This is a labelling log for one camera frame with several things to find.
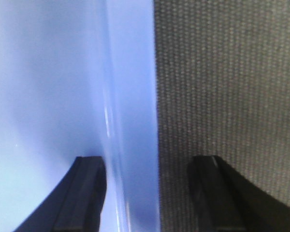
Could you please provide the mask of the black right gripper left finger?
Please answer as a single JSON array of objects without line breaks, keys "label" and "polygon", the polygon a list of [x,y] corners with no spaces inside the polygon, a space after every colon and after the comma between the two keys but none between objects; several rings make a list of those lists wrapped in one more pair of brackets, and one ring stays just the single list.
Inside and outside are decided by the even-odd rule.
[{"label": "black right gripper left finger", "polygon": [[17,232],[98,232],[106,195],[106,167],[100,156],[77,157]]}]

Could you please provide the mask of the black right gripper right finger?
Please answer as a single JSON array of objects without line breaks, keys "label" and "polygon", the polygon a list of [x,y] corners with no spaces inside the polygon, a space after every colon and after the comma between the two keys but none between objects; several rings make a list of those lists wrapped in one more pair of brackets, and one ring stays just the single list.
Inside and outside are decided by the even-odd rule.
[{"label": "black right gripper right finger", "polygon": [[194,156],[188,186],[200,232],[290,232],[290,207],[219,156]]}]

